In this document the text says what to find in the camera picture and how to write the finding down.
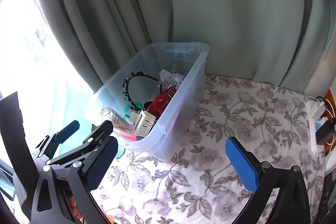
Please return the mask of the person's hand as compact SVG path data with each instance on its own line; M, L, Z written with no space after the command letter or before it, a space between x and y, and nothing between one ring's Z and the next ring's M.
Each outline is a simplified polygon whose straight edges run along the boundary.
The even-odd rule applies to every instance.
M76 200L74 199L74 197L70 197L68 198L68 203L70 205L70 208L71 208L71 212L73 214L73 216L76 218L76 219L79 219L80 221L83 220L83 215L82 213L80 212L78 206L77 206L77 202Z

